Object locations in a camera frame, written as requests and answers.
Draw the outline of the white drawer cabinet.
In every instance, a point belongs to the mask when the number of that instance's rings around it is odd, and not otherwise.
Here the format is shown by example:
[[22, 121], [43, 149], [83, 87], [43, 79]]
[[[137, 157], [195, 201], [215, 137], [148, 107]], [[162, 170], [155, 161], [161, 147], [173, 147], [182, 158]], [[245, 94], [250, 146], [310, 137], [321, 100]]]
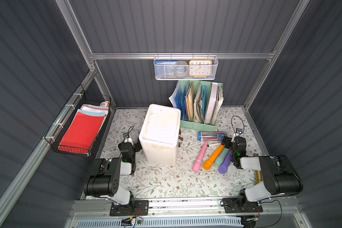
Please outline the white drawer cabinet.
[[139, 141], [150, 164], [175, 166], [177, 162], [181, 111], [158, 104], [148, 107]]

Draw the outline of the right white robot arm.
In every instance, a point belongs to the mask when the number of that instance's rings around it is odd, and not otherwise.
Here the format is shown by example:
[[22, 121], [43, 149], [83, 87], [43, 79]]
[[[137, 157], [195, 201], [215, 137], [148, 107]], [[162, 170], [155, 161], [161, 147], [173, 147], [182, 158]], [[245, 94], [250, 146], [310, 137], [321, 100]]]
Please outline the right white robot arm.
[[303, 190], [300, 177], [285, 155], [247, 156], [246, 139], [240, 136], [233, 140], [225, 136], [222, 144], [229, 149], [229, 153], [219, 166], [220, 171], [226, 171], [233, 164], [236, 169], [260, 171], [262, 175], [262, 182], [239, 192], [232, 202], [238, 207], [281, 195], [297, 195]]

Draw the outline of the pink microphone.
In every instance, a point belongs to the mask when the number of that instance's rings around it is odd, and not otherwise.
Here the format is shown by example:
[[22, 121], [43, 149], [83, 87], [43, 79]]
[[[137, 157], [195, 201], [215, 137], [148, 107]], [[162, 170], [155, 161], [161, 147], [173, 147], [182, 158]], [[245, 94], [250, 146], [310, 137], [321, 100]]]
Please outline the pink microphone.
[[202, 146], [202, 148], [201, 148], [201, 150], [200, 150], [200, 152], [199, 152], [199, 154], [198, 154], [198, 157], [197, 157], [197, 159], [196, 159], [196, 161], [195, 161], [195, 163], [194, 163], [194, 165], [193, 165], [192, 170], [193, 170], [195, 173], [197, 173], [197, 172], [200, 171], [201, 163], [202, 163], [202, 160], [203, 160], [203, 158], [204, 158], [204, 155], [205, 155], [205, 153], [206, 153], [208, 147], [209, 147], [209, 144], [208, 144], [208, 142], [206, 141], [206, 142], [204, 143], [204, 145]]

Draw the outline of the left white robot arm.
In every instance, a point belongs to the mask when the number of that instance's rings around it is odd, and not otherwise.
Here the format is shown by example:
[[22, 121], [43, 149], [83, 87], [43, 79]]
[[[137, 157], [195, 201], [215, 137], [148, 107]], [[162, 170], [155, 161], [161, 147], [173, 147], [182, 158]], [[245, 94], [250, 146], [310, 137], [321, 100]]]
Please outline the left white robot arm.
[[140, 142], [125, 139], [118, 145], [119, 157], [96, 159], [91, 175], [84, 185], [86, 196], [110, 200], [116, 206], [134, 207], [133, 194], [120, 184], [121, 176], [133, 175], [136, 170], [136, 153], [142, 149]]

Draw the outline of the blue lid pencil tube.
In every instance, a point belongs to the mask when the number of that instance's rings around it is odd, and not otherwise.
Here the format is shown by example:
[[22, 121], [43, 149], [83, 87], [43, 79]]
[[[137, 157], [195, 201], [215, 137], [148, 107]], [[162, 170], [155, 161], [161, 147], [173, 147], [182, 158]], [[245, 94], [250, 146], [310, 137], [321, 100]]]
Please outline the blue lid pencil tube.
[[225, 136], [227, 136], [225, 132], [198, 132], [199, 141], [221, 142]]

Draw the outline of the orange microphone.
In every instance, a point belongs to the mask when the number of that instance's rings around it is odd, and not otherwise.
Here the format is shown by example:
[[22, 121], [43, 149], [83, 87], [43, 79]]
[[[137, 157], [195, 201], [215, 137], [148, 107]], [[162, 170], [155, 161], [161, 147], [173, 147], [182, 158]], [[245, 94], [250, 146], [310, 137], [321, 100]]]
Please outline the orange microphone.
[[212, 156], [203, 164], [204, 170], [209, 170], [212, 166], [217, 157], [220, 155], [220, 153], [224, 150], [225, 145], [220, 145], [218, 149], [212, 154]]

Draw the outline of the purple microphone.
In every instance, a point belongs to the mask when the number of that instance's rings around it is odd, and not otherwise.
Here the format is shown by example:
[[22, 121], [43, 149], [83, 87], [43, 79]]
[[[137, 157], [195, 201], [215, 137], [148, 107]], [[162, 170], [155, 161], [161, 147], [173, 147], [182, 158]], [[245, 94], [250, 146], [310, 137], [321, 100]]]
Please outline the purple microphone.
[[231, 163], [231, 155], [232, 152], [229, 151], [229, 153], [226, 155], [225, 159], [223, 160], [223, 163], [219, 166], [219, 173], [225, 174], [228, 170], [228, 167]]

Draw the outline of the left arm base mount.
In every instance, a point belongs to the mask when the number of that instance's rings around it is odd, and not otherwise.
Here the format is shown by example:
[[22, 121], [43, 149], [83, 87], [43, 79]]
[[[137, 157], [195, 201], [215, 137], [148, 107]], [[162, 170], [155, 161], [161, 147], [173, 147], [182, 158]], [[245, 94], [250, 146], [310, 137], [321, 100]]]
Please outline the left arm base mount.
[[109, 216], [119, 217], [119, 216], [146, 216], [149, 210], [148, 200], [135, 200], [130, 202], [128, 205], [115, 205], [111, 206]]

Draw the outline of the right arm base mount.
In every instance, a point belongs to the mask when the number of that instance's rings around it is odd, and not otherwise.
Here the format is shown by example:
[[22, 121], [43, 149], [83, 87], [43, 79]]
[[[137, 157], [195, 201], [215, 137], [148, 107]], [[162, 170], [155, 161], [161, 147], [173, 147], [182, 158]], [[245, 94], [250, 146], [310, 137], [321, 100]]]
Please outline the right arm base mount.
[[226, 213], [258, 213], [263, 212], [261, 204], [239, 198], [223, 198], [220, 205]]

